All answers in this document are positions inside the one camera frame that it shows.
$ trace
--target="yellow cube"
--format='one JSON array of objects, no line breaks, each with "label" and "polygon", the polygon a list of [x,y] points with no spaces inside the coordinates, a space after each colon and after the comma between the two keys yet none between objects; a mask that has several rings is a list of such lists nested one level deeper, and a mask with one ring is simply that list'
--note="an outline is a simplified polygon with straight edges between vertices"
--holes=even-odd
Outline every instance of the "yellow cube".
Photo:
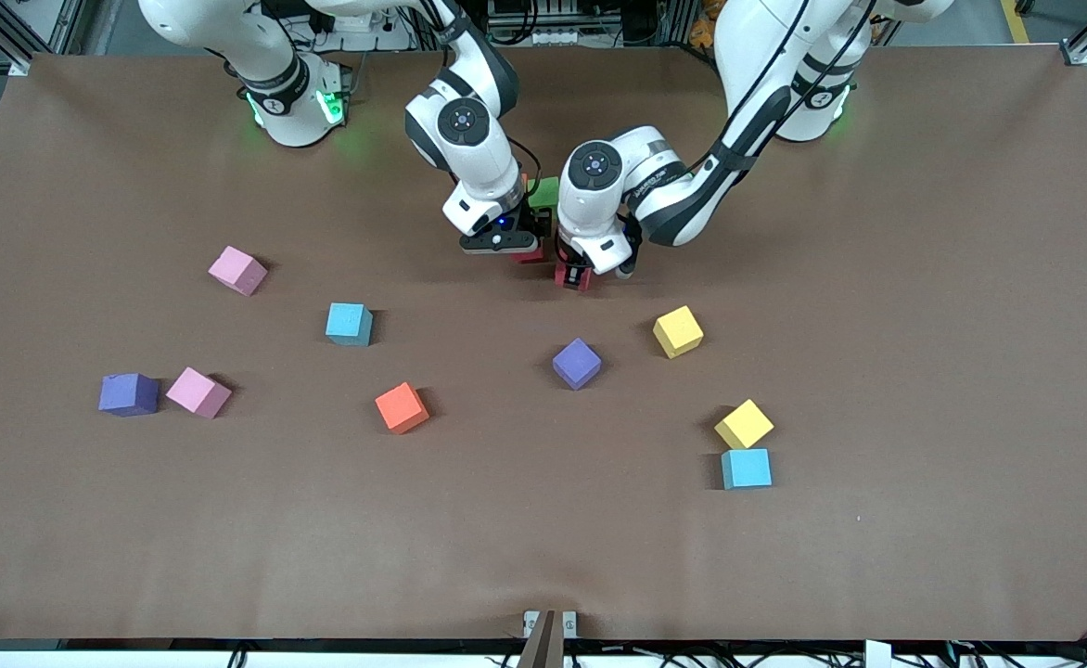
[{"label": "yellow cube", "polygon": [[679,307],[654,322],[654,338],[659,339],[659,345],[663,346],[666,358],[671,360],[699,346],[704,339],[704,331],[700,329],[696,317],[692,317],[691,308]]},{"label": "yellow cube", "polygon": [[732,449],[750,448],[773,428],[774,424],[770,423],[752,399],[737,406],[737,411],[725,416],[716,427],[717,433]]}]

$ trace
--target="foam cube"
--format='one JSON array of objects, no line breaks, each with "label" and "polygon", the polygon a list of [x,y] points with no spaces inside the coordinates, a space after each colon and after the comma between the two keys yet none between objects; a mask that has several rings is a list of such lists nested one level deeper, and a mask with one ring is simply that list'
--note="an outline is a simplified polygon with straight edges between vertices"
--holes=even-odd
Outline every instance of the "foam cube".
[{"label": "foam cube", "polygon": [[570,388],[578,390],[602,369],[602,358],[589,348],[589,343],[576,339],[552,358],[552,368]]},{"label": "foam cube", "polygon": [[116,373],[102,379],[98,409],[117,417],[150,415],[157,411],[161,383],[139,373]]},{"label": "foam cube", "polygon": [[770,487],[770,455],[765,449],[726,451],[721,455],[721,470],[726,490]]},{"label": "foam cube", "polygon": [[250,297],[255,292],[255,288],[259,288],[264,276],[267,276],[267,270],[254,257],[235,249],[234,245],[226,245],[226,250],[222,251],[218,259],[210,265],[210,276],[226,288]]},{"label": "foam cube", "polygon": [[547,262],[547,255],[544,254],[544,244],[540,242],[539,245],[535,247],[535,250],[529,253],[511,253],[510,259],[513,259],[518,264],[538,264]]},{"label": "foam cube", "polygon": [[666,358],[673,360],[676,355],[699,346],[704,339],[704,331],[692,316],[691,308],[679,307],[654,322],[654,338],[659,339]]},{"label": "foam cube", "polygon": [[197,369],[185,367],[166,396],[193,415],[213,419],[222,409],[222,404],[230,398],[230,390],[212,378],[201,376]]},{"label": "foam cube", "polygon": [[421,394],[408,383],[387,390],[380,398],[375,399],[375,405],[378,406],[378,414],[383,415],[387,428],[396,434],[407,434],[409,429],[428,418],[428,409],[424,407]]},{"label": "foam cube", "polygon": [[325,335],[339,346],[368,346],[375,316],[362,304],[330,304]]},{"label": "foam cube", "polygon": [[[527,182],[527,191],[535,188],[535,178]],[[560,177],[549,176],[540,179],[535,193],[527,197],[527,206],[533,209],[555,207],[560,203]]]},{"label": "foam cube", "polygon": [[732,449],[747,449],[762,440],[769,434],[774,425],[770,423],[767,416],[762,413],[759,405],[749,399],[742,405],[737,406],[734,413],[725,416],[717,423],[717,433],[729,444]]}]

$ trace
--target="blue cube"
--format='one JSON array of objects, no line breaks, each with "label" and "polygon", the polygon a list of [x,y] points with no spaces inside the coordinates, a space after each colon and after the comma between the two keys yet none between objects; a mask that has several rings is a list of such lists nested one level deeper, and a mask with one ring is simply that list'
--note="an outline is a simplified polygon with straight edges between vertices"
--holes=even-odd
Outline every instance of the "blue cube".
[{"label": "blue cube", "polygon": [[576,339],[552,358],[552,368],[570,388],[578,390],[602,369],[602,358],[587,343]]},{"label": "blue cube", "polygon": [[362,304],[330,304],[325,335],[339,346],[368,346],[374,320]]},{"label": "blue cube", "polygon": [[770,455],[764,449],[732,449],[721,455],[721,469],[725,474],[726,490],[770,487]]},{"label": "blue cube", "polygon": [[139,373],[116,373],[102,379],[98,394],[98,409],[118,417],[152,415],[161,383]]}]

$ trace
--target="green led light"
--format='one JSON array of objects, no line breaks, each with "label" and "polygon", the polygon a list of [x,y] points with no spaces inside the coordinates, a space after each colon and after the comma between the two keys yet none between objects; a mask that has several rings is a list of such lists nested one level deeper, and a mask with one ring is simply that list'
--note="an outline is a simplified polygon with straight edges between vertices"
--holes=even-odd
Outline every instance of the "green led light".
[{"label": "green led light", "polygon": [[247,97],[247,102],[250,103],[250,110],[255,114],[255,125],[263,127],[263,118],[259,115],[259,106],[255,106],[255,101],[252,100],[250,94]]},{"label": "green led light", "polygon": [[835,114],[832,114],[832,119],[837,119],[840,114],[844,114],[844,102],[849,97],[849,91],[852,90],[851,86],[845,86],[844,92],[840,92],[840,99],[837,100],[837,110]]},{"label": "green led light", "polygon": [[338,93],[324,93],[320,90],[317,91],[317,102],[322,105],[322,111],[325,113],[325,119],[327,119],[330,125],[337,125],[341,123],[341,118],[345,117],[345,112],[341,111],[341,98]]}]

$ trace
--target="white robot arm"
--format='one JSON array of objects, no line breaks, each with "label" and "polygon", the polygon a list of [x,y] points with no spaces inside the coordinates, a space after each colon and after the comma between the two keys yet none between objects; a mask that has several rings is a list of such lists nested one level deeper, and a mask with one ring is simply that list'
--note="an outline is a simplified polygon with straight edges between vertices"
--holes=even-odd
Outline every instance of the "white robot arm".
[{"label": "white robot arm", "polygon": [[297,54],[274,18],[251,0],[140,0],[152,29],[180,47],[217,52],[234,67],[255,122],[285,147],[307,147],[345,121],[341,67]]},{"label": "white robot arm", "polygon": [[[234,67],[255,121],[285,147],[315,143],[345,121],[341,68],[298,54],[274,18],[251,13],[252,0],[140,0],[159,35],[217,52]],[[514,109],[518,77],[453,0],[309,0],[330,16],[362,16],[407,5],[438,30],[458,59],[408,103],[408,138],[458,186],[443,206],[463,250],[527,252],[539,244],[518,163],[498,117]]]},{"label": "white robot arm", "polygon": [[[869,47],[875,0],[734,0],[716,28],[729,118],[692,173],[661,133],[645,126],[577,147],[560,175],[560,254],[567,287],[582,272],[634,270],[641,237],[660,245],[695,239],[725,193],[777,131],[807,140],[839,117],[848,81]],[[951,0],[882,0],[935,16]],[[624,203],[629,216],[620,216]]]},{"label": "white robot arm", "polygon": [[333,16],[392,5],[424,14],[458,59],[404,109],[408,139],[458,186],[443,213],[470,253],[527,252],[539,237],[526,206],[518,163],[498,118],[518,101],[518,76],[454,0],[310,0]]}]

